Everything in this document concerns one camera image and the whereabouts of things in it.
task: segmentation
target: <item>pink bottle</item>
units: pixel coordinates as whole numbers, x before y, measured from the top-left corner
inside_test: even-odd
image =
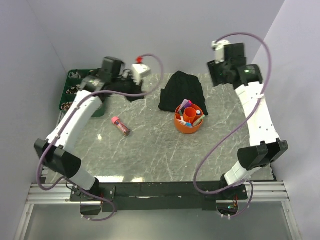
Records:
[[[111,118],[111,122],[125,135],[128,136],[131,130],[117,116]]]

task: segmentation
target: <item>gray marble surface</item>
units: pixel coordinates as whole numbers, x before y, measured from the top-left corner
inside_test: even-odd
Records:
[[[103,117],[92,118],[80,133],[73,154],[82,159],[84,168],[101,182],[191,181],[196,165],[245,114],[231,85],[213,88],[208,74],[195,74],[203,88],[209,116],[194,134],[182,134],[174,126],[172,112],[161,111],[160,89],[145,99],[128,102],[110,97]],[[172,74],[166,74],[164,88]],[[156,84],[159,75],[145,80],[146,90]],[[119,118],[132,130],[128,137],[111,123]],[[200,181],[218,181],[237,162],[239,148],[249,146],[248,127],[227,139],[209,157],[198,175]],[[46,182],[59,176],[49,172]],[[269,166],[252,175],[252,180],[273,180]]]

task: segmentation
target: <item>green tray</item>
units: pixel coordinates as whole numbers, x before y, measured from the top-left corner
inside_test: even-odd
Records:
[[[75,85],[81,84],[82,80],[87,77],[90,74],[91,69],[75,69],[68,72],[68,75],[66,77],[65,85],[63,88],[63,93],[61,96],[60,104],[59,104],[59,110],[63,112],[64,114],[67,112],[66,110],[61,110],[61,105],[68,102],[73,102],[76,98],[75,94],[66,94],[67,90],[70,87],[73,87]],[[81,76],[81,78],[72,78],[69,77],[70,73],[76,73],[78,72]],[[92,117],[102,117],[106,113],[106,101],[102,104],[102,106],[94,112]]]

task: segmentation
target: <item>bottle cap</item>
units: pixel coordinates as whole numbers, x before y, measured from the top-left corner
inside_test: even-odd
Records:
[[[111,118],[111,122],[113,124],[115,124],[115,122],[118,121],[118,120],[119,120],[119,118],[117,116],[114,116],[113,118]]]

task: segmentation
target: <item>folded black fabric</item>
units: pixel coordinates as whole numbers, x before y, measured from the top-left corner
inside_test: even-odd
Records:
[[[199,78],[182,71],[177,71],[172,75],[165,89],[161,89],[158,107],[162,111],[174,113],[184,99],[190,100],[202,109],[204,115],[208,115],[204,91]]]

